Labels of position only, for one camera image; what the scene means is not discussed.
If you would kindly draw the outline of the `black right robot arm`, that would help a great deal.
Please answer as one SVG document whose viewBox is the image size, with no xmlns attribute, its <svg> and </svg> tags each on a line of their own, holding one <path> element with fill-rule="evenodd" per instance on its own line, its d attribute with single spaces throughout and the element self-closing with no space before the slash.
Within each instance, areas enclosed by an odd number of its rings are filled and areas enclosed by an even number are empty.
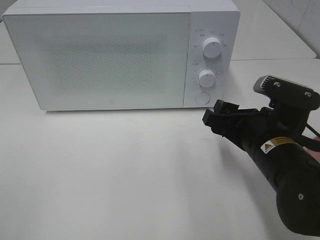
<svg viewBox="0 0 320 240">
<path fill-rule="evenodd" d="M 320 164 L 269 107 L 240 109 L 218 100 L 202 121 L 245 151 L 276 192 L 283 224 L 305 236 L 320 235 Z"/>
</svg>

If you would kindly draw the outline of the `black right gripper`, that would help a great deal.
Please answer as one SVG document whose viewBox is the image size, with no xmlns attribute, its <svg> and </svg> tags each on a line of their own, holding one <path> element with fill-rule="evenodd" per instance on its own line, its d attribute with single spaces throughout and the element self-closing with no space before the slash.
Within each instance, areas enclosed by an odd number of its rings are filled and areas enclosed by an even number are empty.
<svg viewBox="0 0 320 240">
<path fill-rule="evenodd" d="M 308 117 L 308 111 L 286 104 L 240 109 L 237 104 L 218 99 L 213 111 L 205 111 L 202 122 L 242 150 L 273 150 L 285 144 L 309 148 L 310 139 L 302 135 Z"/>
</svg>

